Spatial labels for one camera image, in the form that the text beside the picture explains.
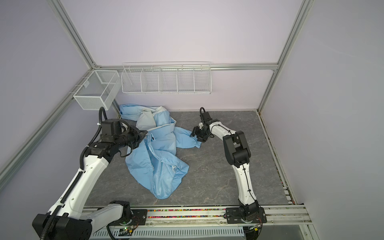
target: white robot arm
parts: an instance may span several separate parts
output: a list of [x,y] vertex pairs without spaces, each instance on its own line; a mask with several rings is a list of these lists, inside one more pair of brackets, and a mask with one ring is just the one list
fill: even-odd
[[[211,123],[209,125],[209,129],[213,135],[219,137],[222,140],[226,136],[235,134],[235,131],[225,127],[220,121]],[[256,196],[253,192],[251,178],[249,175],[249,162],[241,164],[240,167],[232,165],[232,168],[235,171],[237,187],[239,189],[239,201],[243,205],[254,203],[256,201]]]
[[219,120],[212,119],[204,108],[200,108],[200,118],[201,122],[194,127],[191,137],[196,135],[197,140],[200,142],[205,142],[209,137],[214,136],[223,140],[225,157],[235,171],[239,189],[240,215],[237,217],[243,221],[253,221],[256,217],[259,217],[259,212],[263,211],[263,208],[259,206],[252,189],[249,175],[251,152],[244,133],[231,130]]
[[[201,110],[204,108],[200,109],[202,121],[193,129],[191,136],[196,135],[200,142],[205,142],[208,137],[215,135],[223,140],[225,157],[235,171],[239,189],[240,206],[238,209],[234,208],[232,213],[240,212],[240,215],[237,214],[237,218],[245,222],[252,222],[259,218],[260,214],[262,215],[263,208],[259,206],[252,189],[249,175],[251,153],[244,133],[225,127],[219,120],[212,120],[208,112],[204,110],[202,113]],[[101,130],[100,141],[94,142]],[[107,119],[104,108],[100,108],[99,129],[81,153],[80,168],[75,177],[48,213],[38,214],[32,222],[40,239],[87,240],[91,234],[113,221],[119,220],[132,224],[131,221],[135,216],[130,209],[129,202],[113,201],[106,207],[86,215],[82,215],[82,211],[97,179],[112,161],[113,156],[124,146],[129,146],[132,152],[139,146],[146,134],[147,131],[130,126],[123,119]]]

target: blue jacket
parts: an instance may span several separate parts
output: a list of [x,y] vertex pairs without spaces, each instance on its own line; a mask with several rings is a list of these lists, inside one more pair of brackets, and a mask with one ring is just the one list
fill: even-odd
[[121,118],[137,121],[136,127],[148,134],[139,147],[126,157],[129,172],[158,199],[165,199],[181,183],[189,166],[175,156],[176,148],[200,147],[191,131],[175,127],[176,121],[163,107],[120,105]]

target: white mesh basket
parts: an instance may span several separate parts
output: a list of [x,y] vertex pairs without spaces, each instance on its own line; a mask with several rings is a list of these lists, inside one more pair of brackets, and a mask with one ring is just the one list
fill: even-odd
[[121,87],[115,70],[94,70],[73,97],[84,110],[109,109]]
[[211,93],[212,77],[209,65],[124,68],[122,91],[145,93]]

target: gray marble surface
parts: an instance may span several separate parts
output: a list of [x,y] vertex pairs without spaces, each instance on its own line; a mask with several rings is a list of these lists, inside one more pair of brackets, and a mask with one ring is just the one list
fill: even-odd
[[[200,122],[198,112],[170,114],[176,126],[185,129],[192,130]],[[259,204],[288,204],[256,112],[222,111],[210,115],[228,128],[244,132],[252,154],[250,174]],[[178,148],[176,156],[189,165],[189,171],[167,199],[155,198],[140,185],[129,173],[125,159],[117,154],[96,182],[86,206],[104,206],[113,200],[129,201],[131,206],[238,204],[235,173],[225,159],[222,140],[209,138],[199,149]]]

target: black mounting plate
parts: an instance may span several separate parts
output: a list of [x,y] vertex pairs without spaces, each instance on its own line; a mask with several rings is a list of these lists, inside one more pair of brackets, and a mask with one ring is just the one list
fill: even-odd
[[[239,216],[240,210],[238,207],[227,207],[225,209],[226,215],[227,215],[227,223],[245,223],[241,219],[241,217],[234,217],[234,216]],[[264,208],[259,207],[259,218],[262,220],[263,223],[266,223],[266,216],[265,216],[265,211]],[[259,219],[256,217],[255,219],[252,220],[250,223],[260,223]]]
[[[132,211],[132,221],[128,225],[133,225],[136,226],[137,222],[139,221],[139,226],[140,225],[145,225],[145,221],[147,220],[147,209],[131,209]],[[121,220],[117,220],[114,222],[111,222],[111,226],[122,226],[120,225]]]

